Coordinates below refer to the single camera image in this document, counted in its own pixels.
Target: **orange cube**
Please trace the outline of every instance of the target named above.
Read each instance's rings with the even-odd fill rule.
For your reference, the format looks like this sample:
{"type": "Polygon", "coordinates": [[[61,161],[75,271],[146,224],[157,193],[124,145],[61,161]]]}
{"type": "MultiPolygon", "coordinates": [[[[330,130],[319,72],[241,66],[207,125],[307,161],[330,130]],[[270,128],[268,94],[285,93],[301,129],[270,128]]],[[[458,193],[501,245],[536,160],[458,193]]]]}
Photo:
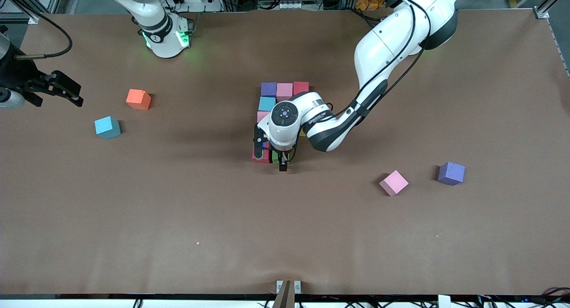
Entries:
{"type": "Polygon", "coordinates": [[[130,89],[126,96],[126,103],[133,109],[148,110],[151,105],[151,96],[144,90],[130,89]]]}

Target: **light blue cube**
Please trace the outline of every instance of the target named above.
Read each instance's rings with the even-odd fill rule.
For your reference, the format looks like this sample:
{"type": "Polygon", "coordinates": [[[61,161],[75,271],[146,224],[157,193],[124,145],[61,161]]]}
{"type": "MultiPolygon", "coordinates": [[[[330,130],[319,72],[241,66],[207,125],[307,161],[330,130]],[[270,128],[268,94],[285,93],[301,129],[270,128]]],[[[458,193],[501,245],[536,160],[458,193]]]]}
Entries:
{"type": "Polygon", "coordinates": [[[112,117],[105,117],[95,121],[95,133],[103,139],[114,138],[121,134],[118,121],[112,117]]]}
{"type": "Polygon", "coordinates": [[[260,97],[258,111],[271,111],[277,100],[275,97],[260,97]]]}

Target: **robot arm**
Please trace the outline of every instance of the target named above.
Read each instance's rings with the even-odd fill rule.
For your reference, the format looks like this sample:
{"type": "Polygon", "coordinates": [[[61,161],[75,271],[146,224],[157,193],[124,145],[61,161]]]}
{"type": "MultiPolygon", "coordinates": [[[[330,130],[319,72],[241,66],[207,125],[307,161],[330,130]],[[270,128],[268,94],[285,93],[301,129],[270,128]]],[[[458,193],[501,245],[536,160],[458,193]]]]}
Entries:
{"type": "Polygon", "coordinates": [[[45,74],[39,71],[19,48],[14,46],[0,27],[0,108],[19,108],[25,101],[40,107],[43,99],[36,93],[63,97],[81,107],[81,85],[61,71],[45,74]]]}
{"type": "MultiPolygon", "coordinates": [[[[456,0],[387,1],[394,12],[360,40],[354,53],[360,84],[355,99],[338,117],[315,92],[298,93],[289,101],[277,103],[256,125],[257,158],[262,157],[262,143],[267,140],[273,150],[292,150],[301,129],[316,150],[334,150],[383,97],[387,79],[397,64],[421,49],[444,44],[455,32],[456,0]]],[[[280,170],[286,166],[285,154],[281,153],[280,170]]]]}
{"type": "Polygon", "coordinates": [[[147,46],[161,58],[172,58],[190,46],[192,21],[166,13],[159,0],[115,0],[142,29],[147,46]]]}

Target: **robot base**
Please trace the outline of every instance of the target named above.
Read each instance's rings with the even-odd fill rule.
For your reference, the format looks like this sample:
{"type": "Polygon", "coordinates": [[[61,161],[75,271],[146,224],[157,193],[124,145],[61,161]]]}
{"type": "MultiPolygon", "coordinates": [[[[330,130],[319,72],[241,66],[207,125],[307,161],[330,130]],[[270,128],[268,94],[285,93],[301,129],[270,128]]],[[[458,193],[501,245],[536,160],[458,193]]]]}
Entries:
{"type": "Polygon", "coordinates": [[[169,13],[173,28],[160,43],[147,40],[147,47],[160,58],[173,58],[190,47],[194,22],[177,14],[169,13]]]}

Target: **stacked blocks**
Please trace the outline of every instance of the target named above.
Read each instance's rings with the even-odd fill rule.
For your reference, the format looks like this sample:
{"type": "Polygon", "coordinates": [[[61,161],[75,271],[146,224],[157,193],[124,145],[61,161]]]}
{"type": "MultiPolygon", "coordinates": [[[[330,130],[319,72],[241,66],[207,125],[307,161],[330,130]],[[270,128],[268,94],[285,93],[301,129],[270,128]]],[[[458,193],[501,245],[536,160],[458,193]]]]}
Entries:
{"type": "Polygon", "coordinates": [[[262,97],[276,97],[277,96],[277,82],[263,82],[261,84],[262,97]]]}
{"type": "Polygon", "coordinates": [[[151,105],[151,96],[144,90],[130,89],[126,96],[126,103],[133,109],[148,110],[151,105]]]}
{"type": "Polygon", "coordinates": [[[446,162],[443,166],[441,166],[440,175],[438,176],[437,180],[441,183],[455,186],[456,184],[463,182],[464,175],[465,166],[453,162],[446,162]]]}
{"type": "Polygon", "coordinates": [[[293,82],[293,95],[297,95],[301,92],[308,92],[308,91],[309,91],[308,82],[301,82],[301,81],[293,82]]]}
{"type": "Polygon", "coordinates": [[[293,83],[277,83],[277,102],[293,97],[293,83]]]}
{"type": "Polygon", "coordinates": [[[397,195],[405,186],[408,185],[408,182],[397,170],[392,172],[386,179],[382,180],[380,186],[386,190],[387,194],[391,197],[397,195]]]}
{"type": "Polygon", "coordinates": [[[271,111],[275,103],[275,97],[260,97],[258,111],[271,111]]]}
{"type": "Polygon", "coordinates": [[[95,121],[95,133],[103,139],[111,139],[121,134],[118,121],[105,117],[95,121]]]}
{"type": "MultiPolygon", "coordinates": [[[[261,84],[261,96],[259,97],[257,123],[262,121],[263,118],[271,113],[271,110],[273,110],[273,107],[275,107],[278,102],[289,100],[294,94],[305,91],[309,91],[308,82],[263,82],[261,84]]],[[[269,148],[269,142],[264,142],[263,146],[265,146],[265,148],[269,148]]],[[[258,163],[279,163],[279,155],[275,151],[263,151],[263,158],[261,160],[255,158],[255,153],[252,152],[251,158],[254,162],[258,163]]]]}
{"type": "Polygon", "coordinates": [[[265,116],[268,114],[269,114],[269,111],[257,111],[257,123],[262,121],[262,119],[265,118],[265,116]]]}

